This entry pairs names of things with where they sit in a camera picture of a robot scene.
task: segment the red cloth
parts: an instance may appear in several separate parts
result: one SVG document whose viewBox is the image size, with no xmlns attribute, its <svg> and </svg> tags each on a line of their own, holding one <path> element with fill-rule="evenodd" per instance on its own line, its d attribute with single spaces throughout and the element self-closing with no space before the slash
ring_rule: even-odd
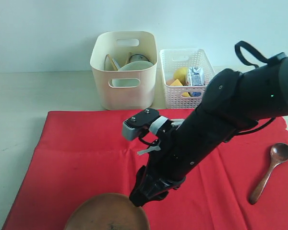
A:
<svg viewBox="0 0 288 230">
<path fill-rule="evenodd" d="M 160 110 L 168 118 L 185 118 L 190 112 Z M 3 229 L 61 230 L 90 197 L 128 195 L 148 157 L 137 155 L 145 145 L 121 135 L 123 120 L 135 113 L 50 112 Z M 283 118 L 221 144 L 179 190 L 144 206 L 151 229 L 288 230 L 288 162 L 273 171 L 257 204 L 247 201 L 268 168 L 270 147 L 276 142 L 288 144 Z"/>
</svg>

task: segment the tabletop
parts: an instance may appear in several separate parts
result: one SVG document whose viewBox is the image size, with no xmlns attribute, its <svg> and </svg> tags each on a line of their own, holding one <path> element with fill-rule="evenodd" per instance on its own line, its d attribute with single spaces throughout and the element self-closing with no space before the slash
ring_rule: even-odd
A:
<svg viewBox="0 0 288 230">
<path fill-rule="evenodd" d="M 245 71 L 243 66 L 232 67 Z M 224 67 L 215 67 L 219 72 Z M 152 108 L 164 109 L 160 69 Z M 29 166 L 48 111 L 100 111 L 92 72 L 0 74 L 0 229 Z"/>
</svg>

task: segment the white storage bin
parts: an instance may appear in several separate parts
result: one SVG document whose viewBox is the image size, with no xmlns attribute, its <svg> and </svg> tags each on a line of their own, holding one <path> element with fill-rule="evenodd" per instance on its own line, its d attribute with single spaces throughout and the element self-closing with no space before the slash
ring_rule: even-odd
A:
<svg viewBox="0 0 288 230">
<path fill-rule="evenodd" d="M 160 51 L 162 84 L 166 107 L 168 109 L 195 108 L 202 100 L 203 93 L 215 72 L 202 49 L 163 49 Z M 166 81 L 173 78 L 174 72 L 181 67 L 202 67 L 205 86 L 168 86 Z M 184 92 L 200 92 L 198 97 L 183 97 Z"/>
<path fill-rule="evenodd" d="M 105 57 L 110 54 L 123 66 L 128 53 L 143 54 L 153 66 L 144 70 L 108 71 Z M 97 38 L 90 64 L 102 106 L 108 110 L 145 109 L 151 106 L 155 95 L 158 53 L 155 37 L 148 32 L 106 32 Z M 121 80 L 138 82 L 138 86 L 114 87 Z"/>
</svg>

